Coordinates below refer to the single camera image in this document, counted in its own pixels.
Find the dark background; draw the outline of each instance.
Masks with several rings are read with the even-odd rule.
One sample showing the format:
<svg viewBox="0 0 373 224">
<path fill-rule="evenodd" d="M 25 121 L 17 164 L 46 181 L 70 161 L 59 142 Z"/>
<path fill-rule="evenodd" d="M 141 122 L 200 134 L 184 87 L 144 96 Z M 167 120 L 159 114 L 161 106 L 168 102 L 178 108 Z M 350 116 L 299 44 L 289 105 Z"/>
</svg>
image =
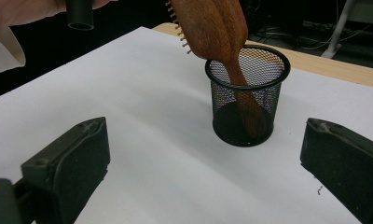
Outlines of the dark background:
<svg viewBox="0 0 373 224">
<path fill-rule="evenodd" d="M 78 31 L 67 26 L 66 13 L 11 30 L 26 56 L 26 65 L 0 73 L 0 95 L 40 77 L 105 43 L 144 26 L 171 21 L 167 0 L 119 0 L 94 10 L 94 29 Z"/>
<path fill-rule="evenodd" d="M 285 32 L 298 36 L 303 21 L 336 23 L 346 0 L 240 0 L 252 34 L 275 23 Z M 167 0 L 119 0 L 94 10 L 95 28 L 73 30 L 66 13 L 42 21 L 11 27 L 25 52 L 24 67 L 0 74 L 0 95 L 40 77 L 126 33 L 144 26 L 153 28 L 172 21 Z"/>
</svg>

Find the white table surface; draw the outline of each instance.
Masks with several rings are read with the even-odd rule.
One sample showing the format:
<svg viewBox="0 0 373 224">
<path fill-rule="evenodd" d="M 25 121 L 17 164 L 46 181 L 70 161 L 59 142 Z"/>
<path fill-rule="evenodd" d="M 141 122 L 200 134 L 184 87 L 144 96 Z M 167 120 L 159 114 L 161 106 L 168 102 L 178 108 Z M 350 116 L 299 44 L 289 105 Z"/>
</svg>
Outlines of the white table surface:
<svg viewBox="0 0 373 224">
<path fill-rule="evenodd" d="M 139 28 L 0 96 L 0 177 L 105 116 L 112 160 L 76 223 L 359 223 L 299 154 L 308 118 L 373 140 L 373 88 L 292 69 L 271 138 L 233 147 L 213 131 L 205 61 L 181 45 Z"/>
</svg>

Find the hairbrush handle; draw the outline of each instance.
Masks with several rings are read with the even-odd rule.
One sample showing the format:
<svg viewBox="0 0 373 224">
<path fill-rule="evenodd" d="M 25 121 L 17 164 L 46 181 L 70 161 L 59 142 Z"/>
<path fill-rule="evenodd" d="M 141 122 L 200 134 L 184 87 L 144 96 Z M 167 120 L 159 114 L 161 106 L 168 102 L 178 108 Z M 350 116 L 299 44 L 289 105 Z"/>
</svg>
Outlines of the hairbrush handle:
<svg viewBox="0 0 373 224">
<path fill-rule="evenodd" d="M 232 85 L 248 86 L 247 80 L 242 73 L 239 59 L 223 63 L 223 65 L 228 71 L 228 77 Z M 241 113 L 245 131 L 252 137 L 258 137 L 267 129 L 261 106 L 252 92 L 234 91 L 234 96 Z"/>
<path fill-rule="evenodd" d="M 77 30 L 93 29 L 92 0 L 66 0 L 68 26 Z"/>
</svg>

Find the wooden hairbrush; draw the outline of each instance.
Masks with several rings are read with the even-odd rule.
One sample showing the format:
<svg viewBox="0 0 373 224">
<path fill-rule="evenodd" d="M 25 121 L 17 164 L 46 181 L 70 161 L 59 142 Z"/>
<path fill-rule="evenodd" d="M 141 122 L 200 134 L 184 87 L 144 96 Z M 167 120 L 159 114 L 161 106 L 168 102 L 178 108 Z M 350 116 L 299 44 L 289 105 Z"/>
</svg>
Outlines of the wooden hairbrush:
<svg viewBox="0 0 373 224">
<path fill-rule="evenodd" d="M 248 37 L 248 28 L 239 0 L 170 0 L 174 22 L 181 27 L 179 35 L 198 57 L 221 62 L 230 83 L 247 86 L 239 64 L 239 53 Z M 266 129 L 262 109 L 248 91 L 235 91 L 245 130 L 258 137 Z"/>
</svg>

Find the pen holder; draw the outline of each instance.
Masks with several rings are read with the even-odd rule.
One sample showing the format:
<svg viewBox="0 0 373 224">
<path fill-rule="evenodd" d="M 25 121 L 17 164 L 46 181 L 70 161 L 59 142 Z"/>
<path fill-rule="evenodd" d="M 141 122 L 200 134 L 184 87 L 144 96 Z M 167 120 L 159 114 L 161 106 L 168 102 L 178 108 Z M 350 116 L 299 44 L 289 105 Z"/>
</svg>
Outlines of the pen holder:
<svg viewBox="0 0 373 224">
<path fill-rule="evenodd" d="M 211 80 L 213 128 L 216 135 L 228 144 L 253 147 L 265 142 L 273 132 L 281 84 L 291 65 L 281 52 L 255 45 L 244 46 L 239 63 L 248 86 L 232 85 L 220 62 L 208 60 L 205 64 L 206 75 Z M 241 95 L 255 98 L 259 106 L 247 116 L 254 116 L 258 123 L 243 122 L 240 104 L 248 101 L 242 101 Z M 247 132 L 251 129 L 255 129 L 257 134 Z"/>
</svg>

